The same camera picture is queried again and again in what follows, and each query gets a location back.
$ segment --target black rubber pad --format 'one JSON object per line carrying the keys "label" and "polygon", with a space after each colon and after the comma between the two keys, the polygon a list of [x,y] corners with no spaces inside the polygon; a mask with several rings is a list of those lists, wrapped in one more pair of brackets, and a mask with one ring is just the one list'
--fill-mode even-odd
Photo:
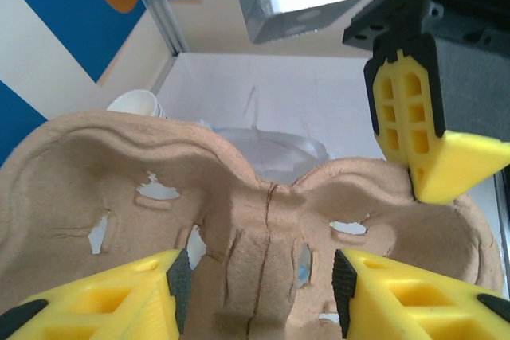
{"label": "black rubber pad", "polygon": [[33,302],[11,308],[3,315],[0,315],[0,340],[7,339],[47,305],[48,300],[34,300]]}
{"label": "black rubber pad", "polygon": [[351,324],[349,301],[354,298],[357,279],[358,273],[352,267],[349,259],[343,254],[342,250],[336,250],[332,285],[343,338],[347,338],[347,332]]}
{"label": "black rubber pad", "polygon": [[479,294],[477,299],[503,320],[510,322],[510,301],[488,294]]}
{"label": "black rubber pad", "polygon": [[178,331],[183,334],[191,289],[190,259],[185,248],[167,271],[167,281],[170,293],[175,297],[175,321]]}

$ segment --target white paper cup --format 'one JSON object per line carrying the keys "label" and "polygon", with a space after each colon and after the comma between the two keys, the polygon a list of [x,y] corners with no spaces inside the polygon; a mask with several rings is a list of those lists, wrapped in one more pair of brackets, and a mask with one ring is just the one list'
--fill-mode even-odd
{"label": "white paper cup", "polygon": [[134,115],[149,115],[167,119],[167,115],[159,105],[156,96],[145,89],[135,89],[117,97],[107,111],[119,111]]}

